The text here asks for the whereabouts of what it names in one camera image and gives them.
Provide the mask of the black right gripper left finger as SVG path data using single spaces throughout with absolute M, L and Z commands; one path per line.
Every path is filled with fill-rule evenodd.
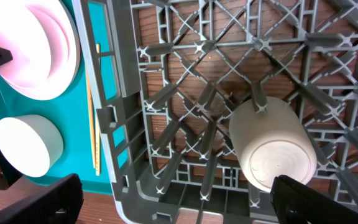
M 4 223 L 75 223 L 83 205 L 78 174 L 70 174 L 0 210 Z

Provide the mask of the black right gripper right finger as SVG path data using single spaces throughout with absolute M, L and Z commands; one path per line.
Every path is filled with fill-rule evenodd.
M 271 202 L 280 224 L 358 224 L 358 213 L 287 175 L 274 178 Z

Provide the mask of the white cup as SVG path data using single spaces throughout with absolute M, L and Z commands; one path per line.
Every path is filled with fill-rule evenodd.
M 265 192 L 274 178 L 287 175 L 307 184 L 317 166 L 315 150 L 292 107 L 268 96 L 263 112 L 255 112 L 252 100 L 234 110 L 229 135 L 245 178 Z

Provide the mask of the white bowl with food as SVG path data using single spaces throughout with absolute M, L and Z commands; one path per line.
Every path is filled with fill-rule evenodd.
M 0 151 L 15 169 L 41 177 L 63 154 L 63 138 L 47 118 L 29 114 L 0 120 Z

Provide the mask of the pink shallow bowl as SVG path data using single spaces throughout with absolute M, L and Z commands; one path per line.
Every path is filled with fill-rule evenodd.
M 0 1 L 0 47 L 12 60 L 0 66 L 0 76 L 14 87 L 33 88 L 52 78 L 67 58 L 67 48 L 47 1 Z

